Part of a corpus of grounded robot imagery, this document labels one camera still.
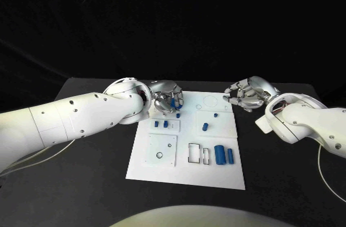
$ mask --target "blue cylinder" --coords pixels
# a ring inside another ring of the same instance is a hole
[[[227,164],[227,155],[225,155],[225,148],[224,145],[217,145],[214,147],[215,150],[215,161],[217,165],[222,166]]]
[[[227,153],[228,153],[228,162],[232,165],[235,163],[235,160],[234,160],[234,152],[231,148],[227,149]]]
[[[204,123],[204,128],[202,128],[204,131],[208,131],[208,123]]]

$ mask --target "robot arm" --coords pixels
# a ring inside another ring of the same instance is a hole
[[[82,94],[0,114],[0,172],[23,156],[149,118],[152,101],[165,113],[178,111],[172,98],[182,88],[163,80],[147,86],[134,78],[116,81],[104,93]]]
[[[310,137],[329,152],[346,158],[346,109],[328,108],[304,94],[281,94],[258,76],[231,85],[225,93],[232,90],[238,90],[238,98],[224,99],[247,111],[267,105],[264,116],[255,121],[266,134],[274,131],[290,144]]]

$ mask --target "circular hole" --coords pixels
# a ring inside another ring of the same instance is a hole
[[[160,159],[160,158],[163,157],[163,153],[159,152],[159,153],[156,154],[156,157]]]

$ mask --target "robotic hand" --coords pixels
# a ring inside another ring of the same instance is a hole
[[[284,93],[258,76],[232,84],[225,93],[238,90],[237,98],[224,100],[248,112],[267,105],[255,124],[267,134],[274,131],[290,144],[304,137],[315,139],[326,150],[346,158],[346,109],[328,108],[313,97]]]
[[[149,118],[155,100],[163,114],[179,111],[183,91],[172,80],[149,85],[117,80],[103,93],[87,93],[0,114],[0,173],[32,152]]]

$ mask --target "blue object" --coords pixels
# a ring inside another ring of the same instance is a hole
[[[202,128],[204,131],[208,131],[208,123],[204,123],[204,128]]]
[[[215,149],[217,165],[222,166],[227,164],[227,155],[225,155],[224,145],[217,145],[214,149]]]
[[[227,149],[227,153],[228,153],[228,162],[232,165],[235,161],[234,161],[234,152],[231,148]]]
[[[179,107],[176,107],[175,99],[172,99],[172,101],[170,101],[170,107],[173,107],[173,108],[176,108],[176,109],[180,109],[183,106],[179,104]]]

